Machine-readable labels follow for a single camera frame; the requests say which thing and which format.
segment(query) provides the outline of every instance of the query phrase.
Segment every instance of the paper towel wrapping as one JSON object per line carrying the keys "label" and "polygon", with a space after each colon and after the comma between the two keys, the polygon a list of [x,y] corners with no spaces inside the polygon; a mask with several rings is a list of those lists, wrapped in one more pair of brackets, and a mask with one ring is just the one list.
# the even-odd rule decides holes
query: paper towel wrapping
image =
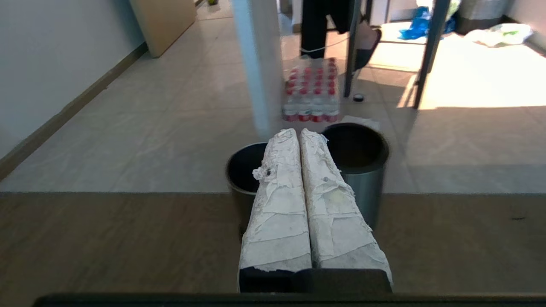
{"label": "paper towel wrapping", "polygon": [[389,263],[362,218],[351,187],[337,169],[326,138],[303,129],[301,167],[313,264],[318,268],[381,269],[393,283]]}
{"label": "paper towel wrapping", "polygon": [[300,147],[294,129],[281,130],[269,140],[262,166],[253,174],[260,186],[242,238],[239,269],[296,272],[311,268]]}

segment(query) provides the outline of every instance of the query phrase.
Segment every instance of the wooden door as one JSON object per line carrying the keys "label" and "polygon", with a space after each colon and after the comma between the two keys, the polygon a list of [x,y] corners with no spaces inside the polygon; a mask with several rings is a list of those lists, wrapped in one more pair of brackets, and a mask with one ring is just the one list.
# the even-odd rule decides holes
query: wooden door
{"label": "wooden door", "polygon": [[152,57],[160,57],[195,21],[193,0],[130,0]]}

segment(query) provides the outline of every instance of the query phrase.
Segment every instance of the plastic water bottle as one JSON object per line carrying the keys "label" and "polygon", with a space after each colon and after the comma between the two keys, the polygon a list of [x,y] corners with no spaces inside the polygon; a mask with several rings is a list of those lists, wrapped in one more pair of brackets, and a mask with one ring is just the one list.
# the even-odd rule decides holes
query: plastic water bottle
{"label": "plastic water bottle", "polygon": [[340,113],[339,101],[337,100],[336,89],[328,89],[328,97],[324,105],[324,117],[327,122],[336,122]]}
{"label": "plastic water bottle", "polygon": [[298,120],[298,104],[294,95],[294,90],[289,88],[286,90],[287,102],[282,106],[282,115],[285,121]]}
{"label": "plastic water bottle", "polygon": [[307,88],[300,90],[300,103],[298,118],[300,121],[308,121],[311,117],[311,101]]}
{"label": "plastic water bottle", "polygon": [[322,89],[320,87],[316,87],[313,94],[314,95],[311,101],[311,119],[314,122],[321,122],[323,121],[324,117],[324,97],[322,95]]}

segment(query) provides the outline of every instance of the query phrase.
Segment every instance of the white pillar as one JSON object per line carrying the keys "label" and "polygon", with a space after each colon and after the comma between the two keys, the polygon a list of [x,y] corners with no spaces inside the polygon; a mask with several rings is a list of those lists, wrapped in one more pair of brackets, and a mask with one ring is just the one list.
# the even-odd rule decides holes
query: white pillar
{"label": "white pillar", "polygon": [[237,26],[254,124],[267,141],[281,129],[282,74],[281,35],[275,0],[234,0]]}

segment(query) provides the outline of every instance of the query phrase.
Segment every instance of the trash can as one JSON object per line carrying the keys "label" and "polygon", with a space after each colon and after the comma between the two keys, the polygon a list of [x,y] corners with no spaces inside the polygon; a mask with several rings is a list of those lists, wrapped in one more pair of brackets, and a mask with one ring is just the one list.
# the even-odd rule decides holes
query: trash can
{"label": "trash can", "polygon": [[508,7],[508,0],[462,0],[455,14],[458,34],[498,25]]}
{"label": "trash can", "polygon": [[387,141],[375,130],[356,123],[338,123],[322,134],[341,176],[354,191],[360,213],[374,229],[389,157]]}
{"label": "trash can", "polygon": [[252,171],[262,166],[266,146],[267,143],[255,143],[241,148],[229,158],[225,167],[229,189],[239,212],[240,235],[246,231],[252,204],[260,186]]}

